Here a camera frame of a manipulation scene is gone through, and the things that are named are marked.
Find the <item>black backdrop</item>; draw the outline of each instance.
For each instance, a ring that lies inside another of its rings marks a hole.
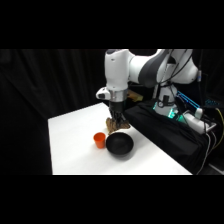
[[[130,49],[152,55],[156,49]],[[0,174],[51,174],[47,119],[98,101],[106,49],[0,50]],[[205,51],[209,91],[224,96],[224,49]]]

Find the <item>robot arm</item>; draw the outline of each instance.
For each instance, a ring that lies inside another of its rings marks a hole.
[[[147,88],[160,84],[155,112],[169,116],[177,94],[172,83],[189,84],[197,78],[198,68],[193,63],[192,52],[193,49],[158,49],[155,55],[143,57],[133,55],[128,49],[109,49],[105,56],[107,86],[100,89],[96,97],[109,100],[111,116],[119,125],[125,119],[122,113],[128,82]]]
[[[110,101],[110,112],[117,123],[122,120],[124,103],[127,99],[128,82],[141,83],[148,88],[154,87],[160,81],[157,80],[157,77],[161,79],[165,71],[167,60],[168,50],[166,49],[159,49],[155,55],[150,57],[135,56],[128,49],[109,49],[106,52],[107,86],[100,89],[96,97]],[[162,75],[157,76],[159,68],[161,68]]]

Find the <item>small orange cup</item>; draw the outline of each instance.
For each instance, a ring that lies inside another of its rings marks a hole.
[[[98,149],[104,149],[106,146],[106,135],[104,133],[97,133],[93,137]]]

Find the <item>cable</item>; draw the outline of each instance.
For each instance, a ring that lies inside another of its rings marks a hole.
[[[183,67],[175,75],[173,75],[174,72],[176,71],[177,67],[179,66],[179,63],[178,63],[177,66],[176,66],[176,68],[174,69],[173,74],[171,75],[171,77],[169,79],[163,81],[163,82],[160,82],[160,84],[162,84],[164,82],[169,82],[172,78],[174,78],[175,76],[177,76],[186,67],[186,65],[188,64],[188,62],[192,58],[192,55],[193,55],[193,51],[192,51],[190,57],[188,58],[187,62],[183,65]]]
[[[213,151],[213,149],[215,148],[216,143],[217,143],[217,138],[216,138],[216,136],[215,136],[214,132],[212,132],[212,131],[211,131],[211,133],[213,134],[213,136],[214,136],[214,138],[215,138],[215,143],[214,143],[214,145],[213,145],[213,147],[212,147],[212,149],[211,149],[211,151],[209,152],[209,154],[208,154],[208,155],[210,155],[210,154],[212,153],[212,151]]]
[[[203,114],[204,114],[204,101],[203,101],[203,98],[202,98],[202,92],[201,92],[201,82],[198,83],[198,88],[199,88],[199,95],[200,95],[200,99],[201,99],[201,108],[202,108],[202,111],[203,111]],[[205,134],[207,133],[207,130],[206,130],[206,124],[205,124],[205,121],[204,121],[204,131],[205,131]]]
[[[216,148],[221,144],[221,142],[222,142],[222,140],[223,140],[223,138],[224,138],[224,119],[223,119],[223,116],[222,116],[221,111],[220,111],[218,108],[216,108],[216,110],[219,112],[219,114],[220,114],[220,116],[221,116],[221,118],[222,118],[222,123],[223,123],[223,134],[222,134],[222,138],[220,139],[219,143],[218,143],[218,144],[215,146],[215,148],[213,148],[212,150],[216,149]]]
[[[207,151],[206,151],[206,155],[205,155],[205,159],[204,159],[204,162],[203,162],[203,164],[202,164],[202,167],[201,167],[201,169],[198,171],[197,175],[198,175],[198,174],[202,171],[202,169],[204,168],[206,159],[207,159],[207,157],[208,157],[208,152],[209,152],[209,149],[210,149],[210,145],[211,145],[211,137],[210,137],[208,134],[206,134],[206,135],[207,135],[207,137],[209,138],[208,149],[207,149]]]

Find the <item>white table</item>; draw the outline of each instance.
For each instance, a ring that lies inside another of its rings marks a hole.
[[[120,130],[135,143],[125,158],[97,149],[94,134],[108,134],[108,107],[101,103],[49,120],[54,175],[191,175],[135,128]]]

